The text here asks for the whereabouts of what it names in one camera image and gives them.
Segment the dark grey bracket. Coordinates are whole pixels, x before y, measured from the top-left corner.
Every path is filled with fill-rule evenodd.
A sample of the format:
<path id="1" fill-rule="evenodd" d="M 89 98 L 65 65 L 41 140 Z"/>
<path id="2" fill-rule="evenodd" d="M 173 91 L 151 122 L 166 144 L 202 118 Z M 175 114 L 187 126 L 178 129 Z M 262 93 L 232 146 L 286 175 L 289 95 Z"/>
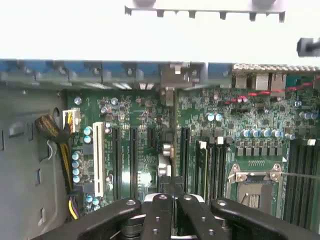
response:
<path id="1" fill-rule="evenodd" d="M 320 38 L 300 38 L 296 45 L 296 52 L 300 58 L 320 57 Z"/>

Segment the open PC case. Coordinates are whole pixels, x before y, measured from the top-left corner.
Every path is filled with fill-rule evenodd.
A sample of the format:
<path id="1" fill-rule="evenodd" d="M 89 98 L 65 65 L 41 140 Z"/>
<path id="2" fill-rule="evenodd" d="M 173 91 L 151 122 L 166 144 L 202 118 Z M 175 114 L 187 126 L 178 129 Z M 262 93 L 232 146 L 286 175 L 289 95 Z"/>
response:
<path id="1" fill-rule="evenodd" d="M 74 133 L 67 123 L 63 127 L 63 111 L 70 110 L 69 93 L 155 91 L 165 94 L 165 104 L 168 105 L 173 93 L 179 90 L 260 92 L 262 90 L 255 90 L 257 74 L 269 74 L 266 91 L 276 97 L 291 87 L 307 87 L 320 92 L 320 64 L 219 64 L 232 65 L 232 81 L 234 73 L 247 74 L 247 88 L 235 88 L 233 83 L 230 88 L 213 85 L 181 88 L 155 83 L 119 88 L 103 84 L 44 82 L 37 85 L 0 81 L 0 240 L 35 240 L 35 237 L 102 208 L 81 213 L 80 203 L 83 200 L 79 198 L 80 190 L 73 181 L 71 137 Z M 272 74 L 277 73 L 287 75 L 285 90 L 271 91 Z M 177 177 L 161 175 L 160 179 L 164 183 L 164 191 L 148 194 L 144 201 L 134 198 L 142 203 L 142 214 L 149 211 L 153 195 L 169 195 L 173 199 L 170 240 L 198 240 L 191 222 L 177 203 L 178 198 L 195 195 L 202 207 L 208 210 L 212 200 L 228 198 L 218 197 L 206 203 L 198 194 L 182 192 Z M 258 237 L 261 230 L 251 231 L 217 216 L 215 218 L 231 235 L 231 240 L 265 240 Z M 143 222 L 142 216 L 124 222 L 110 240 L 141 240 Z"/>

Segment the white expansion slot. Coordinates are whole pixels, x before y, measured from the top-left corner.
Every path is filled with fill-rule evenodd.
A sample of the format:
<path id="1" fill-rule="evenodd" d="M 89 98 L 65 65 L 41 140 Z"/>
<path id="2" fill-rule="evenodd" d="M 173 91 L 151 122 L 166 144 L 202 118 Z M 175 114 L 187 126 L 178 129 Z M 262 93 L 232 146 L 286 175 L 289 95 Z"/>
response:
<path id="1" fill-rule="evenodd" d="M 93 167 L 94 195 L 103 198 L 105 195 L 105 124 L 94 122 L 93 128 Z"/>

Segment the grey parts rack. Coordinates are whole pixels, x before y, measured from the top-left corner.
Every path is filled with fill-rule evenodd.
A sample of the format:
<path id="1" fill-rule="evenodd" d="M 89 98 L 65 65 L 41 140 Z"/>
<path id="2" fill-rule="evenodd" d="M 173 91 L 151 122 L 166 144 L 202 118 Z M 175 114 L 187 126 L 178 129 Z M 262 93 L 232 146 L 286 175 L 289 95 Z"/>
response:
<path id="1" fill-rule="evenodd" d="M 286 17 L 287 0 L 124 0 L 124 12 L 132 15 L 134 11 L 156 12 L 162 18 L 166 12 L 184 12 L 194 19 L 197 13 L 218 13 L 221 20 L 227 14 L 248 14 L 254 22 L 258 14 L 277 15 L 283 23 Z"/>

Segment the white power connector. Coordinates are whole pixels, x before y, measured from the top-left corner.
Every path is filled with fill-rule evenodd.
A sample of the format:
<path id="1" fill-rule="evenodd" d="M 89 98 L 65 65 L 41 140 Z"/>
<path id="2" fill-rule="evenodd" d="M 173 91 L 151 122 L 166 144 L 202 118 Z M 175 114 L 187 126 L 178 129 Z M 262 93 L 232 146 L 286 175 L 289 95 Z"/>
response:
<path id="1" fill-rule="evenodd" d="M 63 127 L 66 124 L 69 125 L 70 133 L 77 133 L 80 131 L 81 125 L 81 112 L 79 108 L 72 108 L 68 110 L 62 111 L 62 120 L 63 120 Z"/>

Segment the blue card retainer strip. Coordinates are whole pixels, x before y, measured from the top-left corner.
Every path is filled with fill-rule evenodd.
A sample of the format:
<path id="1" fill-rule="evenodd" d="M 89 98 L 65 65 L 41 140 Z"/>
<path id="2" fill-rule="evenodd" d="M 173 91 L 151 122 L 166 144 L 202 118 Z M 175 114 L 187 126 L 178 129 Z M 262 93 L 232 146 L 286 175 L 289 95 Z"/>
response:
<path id="1" fill-rule="evenodd" d="M 163 87 L 232 87 L 232 64 L 207 62 L 80 61 L 0 59 L 0 82 L 70 86 L 89 84 L 129 89 L 140 84 Z"/>

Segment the CPU socket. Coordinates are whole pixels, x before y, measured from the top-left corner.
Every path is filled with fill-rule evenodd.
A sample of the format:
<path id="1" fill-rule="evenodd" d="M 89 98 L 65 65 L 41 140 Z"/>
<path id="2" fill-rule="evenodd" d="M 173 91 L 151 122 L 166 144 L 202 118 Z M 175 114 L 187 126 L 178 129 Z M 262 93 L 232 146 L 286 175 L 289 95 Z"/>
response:
<path id="1" fill-rule="evenodd" d="M 282 166 L 268 170 L 242 169 L 233 163 L 226 178 L 224 197 L 247 207 L 281 218 L 284 206 Z"/>

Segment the silver rear port block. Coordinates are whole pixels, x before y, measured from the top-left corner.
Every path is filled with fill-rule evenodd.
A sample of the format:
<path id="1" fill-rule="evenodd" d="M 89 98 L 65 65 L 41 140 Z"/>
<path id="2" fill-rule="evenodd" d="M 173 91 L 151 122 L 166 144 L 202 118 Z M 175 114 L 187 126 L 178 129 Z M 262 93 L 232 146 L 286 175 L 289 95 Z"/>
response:
<path id="1" fill-rule="evenodd" d="M 247 88 L 247 74 L 246 73 L 233 73 L 232 86 L 236 89 Z"/>
<path id="2" fill-rule="evenodd" d="M 272 92 L 284 91 L 286 88 L 287 75 L 282 73 L 273 73 L 271 75 L 270 90 Z"/>
<path id="3" fill-rule="evenodd" d="M 256 91 L 267 91 L 269 89 L 269 74 L 257 74 L 255 79 Z"/>

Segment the short black expansion slot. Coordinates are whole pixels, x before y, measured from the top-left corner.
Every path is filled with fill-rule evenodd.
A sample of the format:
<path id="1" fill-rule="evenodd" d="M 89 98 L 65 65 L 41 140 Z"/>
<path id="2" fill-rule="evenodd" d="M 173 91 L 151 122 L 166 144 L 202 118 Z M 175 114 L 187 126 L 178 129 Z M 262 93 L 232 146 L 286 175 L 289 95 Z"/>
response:
<path id="1" fill-rule="evenodd" d="M 147 147 L 149 149 L 156 148 L 157 131 L 154 127 L 147 127 Z"/>

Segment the thin locking lever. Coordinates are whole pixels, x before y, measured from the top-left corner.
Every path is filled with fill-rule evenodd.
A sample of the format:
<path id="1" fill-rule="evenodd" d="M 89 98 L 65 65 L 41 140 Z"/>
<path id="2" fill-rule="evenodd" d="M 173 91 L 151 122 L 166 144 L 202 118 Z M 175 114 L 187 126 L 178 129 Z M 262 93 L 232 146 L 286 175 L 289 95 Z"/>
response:
<path id="1" fill-rule="evenodd" d="M 309 179 L 314 179 L 314 180 L 320 180 L 320 176 L 316 176 L 316 175 L 290 173 L 290 172 L 281 172 L 281 175 L 297 177 L 297 178 L 309 178 Z"/>

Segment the black RAM slot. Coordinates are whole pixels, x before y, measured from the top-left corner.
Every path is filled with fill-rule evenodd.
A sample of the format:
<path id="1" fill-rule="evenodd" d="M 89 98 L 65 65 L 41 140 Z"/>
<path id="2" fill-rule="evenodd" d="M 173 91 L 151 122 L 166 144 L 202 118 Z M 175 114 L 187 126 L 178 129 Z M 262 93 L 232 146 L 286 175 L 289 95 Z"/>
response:
<path id="1" fill-rule="evenodd" d="M 218 174 L 217 174 L 217 197 L 223 197 L 225 185 L 225 161 L 226 146 L 225 143 L 218 145 Z"/>
<path id="2" fill-rule="evenodd" d="M 217 175 L 217 147 L 212 145 L 211 148 L 211 177 L 210 177 L 210 199 L 214 199 L 216 195 L 216 175 Z"/>

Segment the black RAM stick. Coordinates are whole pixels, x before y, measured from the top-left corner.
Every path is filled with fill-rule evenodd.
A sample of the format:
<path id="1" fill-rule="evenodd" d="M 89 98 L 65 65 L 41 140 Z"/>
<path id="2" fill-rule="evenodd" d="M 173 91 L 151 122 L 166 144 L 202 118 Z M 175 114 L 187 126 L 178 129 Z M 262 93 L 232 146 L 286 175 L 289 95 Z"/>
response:
<path id="1" fill-rule="evenodd" d="M 202 196 L 202 198 L 205 200 L 207 197 L 207 191 L 208 191 L 208 148 L 207 148 L 207 142 L 200 141 L 199 142 L 199 193 Z"/>

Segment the green motherboard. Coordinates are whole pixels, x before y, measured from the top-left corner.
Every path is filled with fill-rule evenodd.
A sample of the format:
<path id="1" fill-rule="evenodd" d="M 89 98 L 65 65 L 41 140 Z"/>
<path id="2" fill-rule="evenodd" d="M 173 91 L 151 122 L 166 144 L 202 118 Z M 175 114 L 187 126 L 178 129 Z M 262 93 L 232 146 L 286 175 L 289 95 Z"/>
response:
<path id="1" fill-rule="evenodd" d="M 224 193 L 231 165 L 244 170 L 269 170 L 320 176 L 320 92 L 290 87 L 274 96 L 268 91 L 204 88 L 178 90 L 166 104 L 164 92 L 78 91 L 67 96 L 79 108 L 80 130 L 72 134 L 73 182 L 79 188 L 80 212 L 88 214 L 114 200 L 113 128 L 121 129 L 121 196 L 131 197 L 130 128 L 137 127 L 137 198 L 164 191 L 161 175 L 181 175 L 181 128 L 190 128 L 188 191 L 199 193 L 199 142 L 207 142 L 207 196 L 211 193 L 211 147 L 216 145 L 215 199 L 218 187 L 218 145 L 225 144 Z M 93 123 L 104 123 L 105 192 L 95 197 Z M 148 148 L 147 128 L 156 130 L 156 147 Z M 281 219 L 314 230 L 320 224 L 320 180 L 283 176 Z"/>

